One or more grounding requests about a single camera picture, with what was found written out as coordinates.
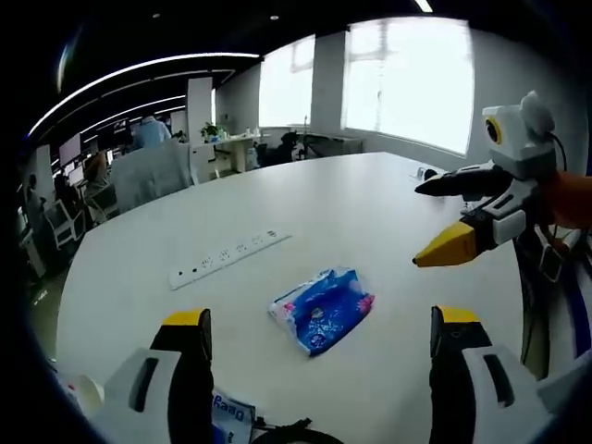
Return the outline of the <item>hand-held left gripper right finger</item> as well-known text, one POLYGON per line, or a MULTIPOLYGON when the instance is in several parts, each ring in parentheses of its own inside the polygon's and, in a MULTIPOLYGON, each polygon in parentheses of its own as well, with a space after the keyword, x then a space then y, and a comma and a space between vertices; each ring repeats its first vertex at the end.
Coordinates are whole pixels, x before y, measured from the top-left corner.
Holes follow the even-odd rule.
POLYGON ((553 415, 537 380, 465 309, 431 309, 431 443, 532 443, 553 415))

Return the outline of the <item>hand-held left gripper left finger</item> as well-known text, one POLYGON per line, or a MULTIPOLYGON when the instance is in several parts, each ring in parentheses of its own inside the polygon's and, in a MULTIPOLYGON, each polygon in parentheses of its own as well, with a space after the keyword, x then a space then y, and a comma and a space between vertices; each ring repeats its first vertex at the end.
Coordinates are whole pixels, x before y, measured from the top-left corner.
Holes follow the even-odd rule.
POLYGON ((210 310, 175 312, 106 381, 92 424, 107 443, 212 443, 213 390, 210 310))

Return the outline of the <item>person's right hand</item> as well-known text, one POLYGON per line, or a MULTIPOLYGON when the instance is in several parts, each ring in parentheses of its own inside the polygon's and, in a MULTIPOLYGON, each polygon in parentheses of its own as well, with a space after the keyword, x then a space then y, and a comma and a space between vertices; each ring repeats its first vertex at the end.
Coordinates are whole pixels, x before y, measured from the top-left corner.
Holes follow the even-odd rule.
POLYGON ((592 178, 555 171, 538 182, 543 220, 564 228, 590 229, 592 178))

